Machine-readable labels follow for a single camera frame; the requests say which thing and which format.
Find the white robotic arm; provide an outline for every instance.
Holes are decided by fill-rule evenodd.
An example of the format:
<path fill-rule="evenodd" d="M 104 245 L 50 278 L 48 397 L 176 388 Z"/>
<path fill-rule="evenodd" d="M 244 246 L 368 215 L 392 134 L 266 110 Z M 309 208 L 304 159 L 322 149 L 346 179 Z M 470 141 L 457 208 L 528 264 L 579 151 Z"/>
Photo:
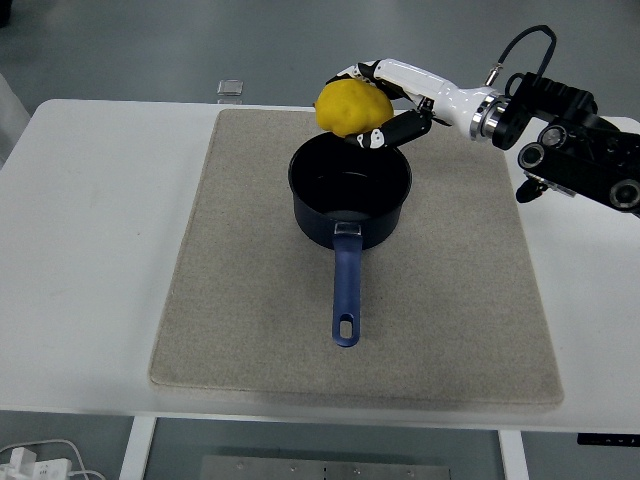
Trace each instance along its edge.
<path fill-rule="evenodd" d="M 511 48 L 534 31 L 552 42 L 537 73 L 515 74 L 506 94 L 491 87 Z M 570 196 L 579 193 L 610 208 L 640 216 L 640 135 L 621 132 L 597 115 L 591 93 L 542 77 L 555 34 L 541 25 L 522 32 L 507 47 L 484 85 L 460 89 L 431 72 L 385 59 L 358 63 L 329 80 L 359 79 L 381 89 L 390 99 L 404 97 L 415 105 L 371 132 L 348 135 L 348 143 L 362 148 L 402 145 L 431 128 L 432 121 L 455 127 L 470 140 L 491 140 L 502 150 L 511 148 L 533 117 L 548 122 L 536 142 L 518 155 L 527 180 L 516 193 L 521 203 L 551 188 Z M 509 93 L 514 79 L 520 83 Z"/>
<path fill-rule="evenodd" d="M 430 112 L 434 121 L 453 125 L 472 140 L 490 136 L 494 126 L 492 114 L 497 115 L 498 109 L 506 103 L 504 96 L 489 85 L 460 89 L 434 73 L 393 59 L 354 65 L 340 72 L 335 79 L 347 77 L 378 87 L 386 86 L 411 100 L 418 110 Z"/>

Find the blue handle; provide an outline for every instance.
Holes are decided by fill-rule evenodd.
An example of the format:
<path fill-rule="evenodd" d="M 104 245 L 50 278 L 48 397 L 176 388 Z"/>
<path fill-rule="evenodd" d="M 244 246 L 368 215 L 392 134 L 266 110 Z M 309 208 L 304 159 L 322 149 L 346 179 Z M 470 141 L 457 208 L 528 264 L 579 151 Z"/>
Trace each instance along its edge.
<path fill-rule="evenodd" d="M 333 284 L 333 340 L 341 347 L 353 347 L 360 339 L 360 260 L 362 235 L 336 225 L 333 249 L 336 272 Z M 351 327 L 351 336 L 343 337 L 342 327 Z"/>

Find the white table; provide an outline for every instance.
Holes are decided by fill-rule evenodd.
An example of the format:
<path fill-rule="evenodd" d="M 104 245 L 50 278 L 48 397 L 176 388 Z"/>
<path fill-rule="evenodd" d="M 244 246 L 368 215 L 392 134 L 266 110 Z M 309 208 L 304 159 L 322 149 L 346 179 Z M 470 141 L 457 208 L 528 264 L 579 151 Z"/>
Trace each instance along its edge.
<path fill-rule="evenodd" d="M 222 108 L 52 100 L 35 113 L 0 171 L 0 408 L 640 433 L 640 219 L 554 192 L 519 207 L 566 395 L 553 412 L 309 408 L 153 390 L 154 337 Z M 507 158 L 516 187 L 524 177 Z"/>

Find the navy blue saucepan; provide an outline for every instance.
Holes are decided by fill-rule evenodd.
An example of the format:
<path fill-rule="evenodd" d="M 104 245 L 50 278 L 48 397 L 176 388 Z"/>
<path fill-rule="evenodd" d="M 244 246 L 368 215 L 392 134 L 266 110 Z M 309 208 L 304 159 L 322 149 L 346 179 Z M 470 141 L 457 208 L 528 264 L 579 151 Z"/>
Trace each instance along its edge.
<path fill-rule="evenodd" d="M 396 148 L 366 150 L 324 133 L 296 151 L 289 185 L 302 231 L 335 251 L 332 335 L 352 347 L 360 338 L 362 251 L 395 229 L 411 188 L 409 163 Z"/>

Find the felt mat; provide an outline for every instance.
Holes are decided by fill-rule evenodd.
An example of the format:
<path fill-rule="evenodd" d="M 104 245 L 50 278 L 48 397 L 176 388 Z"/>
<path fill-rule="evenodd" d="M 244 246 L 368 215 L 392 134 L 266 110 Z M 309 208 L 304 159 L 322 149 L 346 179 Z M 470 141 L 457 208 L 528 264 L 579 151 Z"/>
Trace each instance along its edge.
<path fill-rule="evenodd" d="M 293 214 L 311 112 L 231 109 L 212 134 L 149 367 L 247 402 L 550 410 L 563 398 L 504 155 L 453 128 L 404 145 L 395 231 L 362 258 L 361 339 L 331 338 L 334 254 Z"/>

